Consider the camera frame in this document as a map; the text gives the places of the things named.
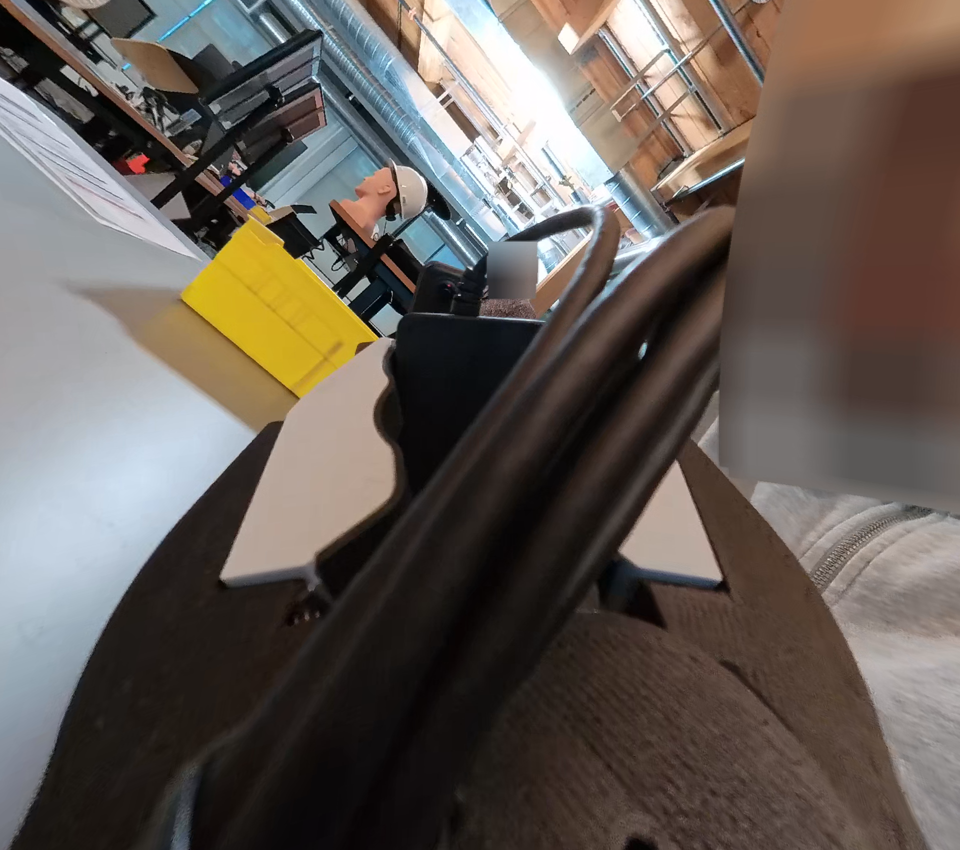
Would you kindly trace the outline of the white hard hat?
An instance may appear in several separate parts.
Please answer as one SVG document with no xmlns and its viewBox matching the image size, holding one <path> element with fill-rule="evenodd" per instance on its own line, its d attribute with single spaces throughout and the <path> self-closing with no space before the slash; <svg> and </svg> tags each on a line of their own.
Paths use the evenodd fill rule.
<svg viewBox="0 0 960 850">
<path fill-rule="evenodd" d="M 387 204 L 385 218 L 411 220 L 422 213 L 429 199 L 426 179 L 414 169 L 391 161 L 390 177 L 394 194 Z"/>
</svg>

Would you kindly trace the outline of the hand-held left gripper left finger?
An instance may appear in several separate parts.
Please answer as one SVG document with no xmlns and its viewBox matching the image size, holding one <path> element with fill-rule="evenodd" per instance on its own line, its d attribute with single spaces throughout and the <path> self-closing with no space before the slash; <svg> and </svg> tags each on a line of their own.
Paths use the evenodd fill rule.
<svg viewBox="0 0 960 850">
<path fill-rule="evenodd" d="M 222 565 L 227 587 L 317 586 L 320 563 L 398 499 L 398 453 L 383 418 L 394 345 L 367 345 L 291 409 Z"/>
</svg>

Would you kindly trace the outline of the black usb hub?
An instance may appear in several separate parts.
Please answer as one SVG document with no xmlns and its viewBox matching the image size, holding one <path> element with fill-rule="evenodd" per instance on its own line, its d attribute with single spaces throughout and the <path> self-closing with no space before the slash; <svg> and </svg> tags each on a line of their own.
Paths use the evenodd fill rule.
<svg viewBox="0 0 960 850">
<path fill-rule="evenodd" d="M 412 495 L 446 460 L 542 325 L 489 316 L 402 317 L 390 368 L 400 413 L 398 446 Z"/>
</svg>

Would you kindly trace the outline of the grey desk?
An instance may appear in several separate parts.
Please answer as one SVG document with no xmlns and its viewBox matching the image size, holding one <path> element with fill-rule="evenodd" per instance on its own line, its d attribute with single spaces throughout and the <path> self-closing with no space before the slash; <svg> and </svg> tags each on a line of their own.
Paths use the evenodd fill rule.
<svg viewBox="0 0 960 850">
<path fill-rule="evenodd" d="M 2 140 L 2 848 L 85 663 L 175 522 L 292 395 L 182 301 L 208 263 L 109 229 Z"/>
</svg>

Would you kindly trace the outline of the silver ventilation duct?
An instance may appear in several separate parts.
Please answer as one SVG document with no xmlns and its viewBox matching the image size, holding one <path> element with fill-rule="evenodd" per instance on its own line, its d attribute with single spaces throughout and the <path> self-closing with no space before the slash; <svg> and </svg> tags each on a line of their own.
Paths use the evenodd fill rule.
<svg viewBox="0 0 960 850">
<path fill-rule="evenodd" d="M 486 206 L 481 187 L 462 162 L 470 142 L 401 51 L 358 0 L 270 1 L 296 31 L 323 32 L 329 65 L 470 228 L 441 225 L 454 253 L 468 264 L 483 256 L 486 246 L 476 215 Z"/>
</svg>

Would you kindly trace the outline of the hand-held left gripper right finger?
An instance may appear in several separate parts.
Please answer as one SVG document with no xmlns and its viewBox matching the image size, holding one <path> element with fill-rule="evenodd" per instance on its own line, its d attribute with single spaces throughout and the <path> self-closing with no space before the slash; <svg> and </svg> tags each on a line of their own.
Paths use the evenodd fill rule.
<svg viewBox="0 0 960 850">
<path fill-rule="evenodd" d="M 665 473 L 618 554 L 656 582 L 714 589 L 724 581 L 678 462 Z"/>
</svg>

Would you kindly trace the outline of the printed paper sheet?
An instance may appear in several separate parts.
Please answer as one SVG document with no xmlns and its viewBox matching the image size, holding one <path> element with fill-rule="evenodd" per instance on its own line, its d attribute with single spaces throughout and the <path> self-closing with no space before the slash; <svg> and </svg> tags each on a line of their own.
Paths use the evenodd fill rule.
<svg viewBox="0 0 960 850">
<path fill-rule="evenodd" d="M 1 82 L 1 136 L 99 224 L 176 254 L 198 255 L 21 90 Z"/>
</svg>

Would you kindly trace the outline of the person's grey hoodie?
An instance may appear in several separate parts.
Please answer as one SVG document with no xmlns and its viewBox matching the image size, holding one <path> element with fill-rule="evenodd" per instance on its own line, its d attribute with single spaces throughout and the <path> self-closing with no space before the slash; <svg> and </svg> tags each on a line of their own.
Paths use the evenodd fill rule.
<svg viewBox="0 0 960 850">
<path fill-rule="evenodd" d="M 958 848 L 958 512 L 766 481 L 745 499 L 843 632 L 926 844 Z"/>
</svg>

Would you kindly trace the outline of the yellow plastic bin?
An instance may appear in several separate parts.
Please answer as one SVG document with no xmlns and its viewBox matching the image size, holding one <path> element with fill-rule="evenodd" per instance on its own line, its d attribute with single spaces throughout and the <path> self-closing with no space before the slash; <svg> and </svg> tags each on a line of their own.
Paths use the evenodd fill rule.
<svg viewBox="0 0 960 850">
<path fill-rule="evenodd" d="M 182 301 L 301 398 L 378 335 L 283 241 L 249 219 Z"/>
</svg>

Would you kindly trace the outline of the wooden workbench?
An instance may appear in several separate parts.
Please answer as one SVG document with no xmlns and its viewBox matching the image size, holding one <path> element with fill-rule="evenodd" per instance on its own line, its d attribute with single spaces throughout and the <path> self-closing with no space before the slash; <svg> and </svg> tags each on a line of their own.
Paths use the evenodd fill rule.
<svg viewBox="0 0 960 850">
<path fill-rule="evenodd" d="M 85 141 L 110 131 L 124 141 L 127 156 L 144 153 L 156 160 L 161 170 L 175 173 L 190 166 L 192 160 L 102 79 L 88 58 L 26 0 L 1 0 L 1 7 L 2 48 L 26 64 L 18 78 L 32 88 L 47 80 L 89 111 L 95 126 L 83 126 Z"/>
</svg>

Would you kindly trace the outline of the mannequin head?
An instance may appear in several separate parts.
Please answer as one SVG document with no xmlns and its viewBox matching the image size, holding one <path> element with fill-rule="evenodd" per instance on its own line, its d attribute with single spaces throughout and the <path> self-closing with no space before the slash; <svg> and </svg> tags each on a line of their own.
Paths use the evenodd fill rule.
<svg viewBox="0 0 960 850">
<path fill-rule="evenodd" d="M 397 189 L 390 166 L 379 169 L 355 187 L 355 199 L 350 204 L 349 212 L 354 219 L 355 229 L 368 243 L 375 241 L 376 226 L 386 217 L 387 210 L 399 195 Z"/>
</svg>

